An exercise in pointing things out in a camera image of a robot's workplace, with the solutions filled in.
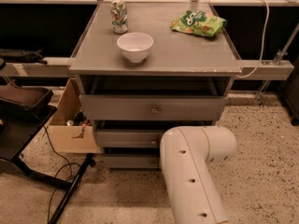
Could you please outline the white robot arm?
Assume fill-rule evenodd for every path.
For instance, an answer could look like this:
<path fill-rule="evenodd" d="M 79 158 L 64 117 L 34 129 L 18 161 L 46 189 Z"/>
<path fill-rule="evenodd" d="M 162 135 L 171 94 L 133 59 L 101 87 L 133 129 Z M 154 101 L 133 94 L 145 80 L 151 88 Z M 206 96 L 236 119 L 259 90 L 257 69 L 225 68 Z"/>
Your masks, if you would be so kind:
<path fill-rule="evenodd" d="M 164 133 L 161 169 L 175 224 L 228 224 L 207 165 L 236 151 L 236 137 L 224 127 L 179 126 Z"/>

